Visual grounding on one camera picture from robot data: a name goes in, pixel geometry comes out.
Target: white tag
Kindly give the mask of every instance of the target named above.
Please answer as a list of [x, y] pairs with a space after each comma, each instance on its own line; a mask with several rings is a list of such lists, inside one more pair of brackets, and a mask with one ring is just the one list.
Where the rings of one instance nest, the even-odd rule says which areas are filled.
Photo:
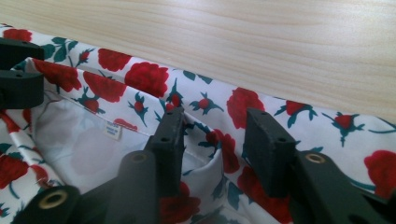
[[113, 138], [114, 140], [120, 140], [121, 126], [110, 121], [107, 121], [104, 129], [105, 135]]

